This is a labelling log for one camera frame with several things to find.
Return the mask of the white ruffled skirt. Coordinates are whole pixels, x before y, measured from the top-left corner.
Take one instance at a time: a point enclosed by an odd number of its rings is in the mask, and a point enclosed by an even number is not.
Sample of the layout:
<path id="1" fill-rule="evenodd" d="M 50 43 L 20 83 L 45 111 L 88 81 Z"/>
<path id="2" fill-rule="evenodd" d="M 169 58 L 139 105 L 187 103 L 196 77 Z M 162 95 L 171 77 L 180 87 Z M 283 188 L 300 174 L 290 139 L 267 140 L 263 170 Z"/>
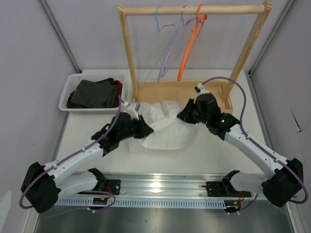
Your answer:
<path id="1" fill-rule="evenodd" d="M 165 150 L 180 150 L 196 137 L 198 126 L 177 118 L 183 106 L 176 101 L 161 103 L 143 102 L 138 114 L 154 132 L 143 139 L 129 138 L 129 150 L 133 153 L 147 153 Z"/>

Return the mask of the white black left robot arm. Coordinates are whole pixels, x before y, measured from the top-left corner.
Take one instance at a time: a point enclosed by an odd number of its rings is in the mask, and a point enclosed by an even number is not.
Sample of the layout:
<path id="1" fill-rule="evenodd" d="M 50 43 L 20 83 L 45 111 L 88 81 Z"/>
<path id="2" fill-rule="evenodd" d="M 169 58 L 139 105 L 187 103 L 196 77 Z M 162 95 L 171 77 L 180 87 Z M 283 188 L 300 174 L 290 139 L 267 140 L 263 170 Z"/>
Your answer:
<path id="1" fill-rule="evenodd" d="M 21 186 L 20 207 L 26 209 L 23 200 L 41 214 L 51 209 L 59 199 L 73 194 L 102 194 L 114 197 L 106 177 L 96 168 L 75 175 L 75 171 L 117 149 L 120 142 L 142 139 L 154 132 L 143 116 L 131 118 L 128 113 L 117 113 L 111 123 L 104 125 L 78 151 L 62 160 L 29 166 Z"/>

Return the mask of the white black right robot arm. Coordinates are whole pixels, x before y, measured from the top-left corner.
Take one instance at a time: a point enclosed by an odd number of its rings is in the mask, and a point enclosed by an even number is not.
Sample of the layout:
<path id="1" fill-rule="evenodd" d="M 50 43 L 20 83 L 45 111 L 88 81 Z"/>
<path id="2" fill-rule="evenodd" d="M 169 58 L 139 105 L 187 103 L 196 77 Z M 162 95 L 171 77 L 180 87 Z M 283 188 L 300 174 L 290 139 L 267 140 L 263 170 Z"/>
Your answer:
<path id="1" fill-rule="evenodd" d="M 288 160 L 253 139 L 242 123 L 229 113 L 223 113 L 211 94 L 190 99 L 177 118 L 189 124 L 202 123 L 221 140 L 233 145 L 263 174 L 245 174 L 234 170 L 223 177 L 222 191 L 233 196 L 238 191 L 263 194 L 270 203 L 283 207 L 303 188 L 303 165 L 294 158 Z"/>

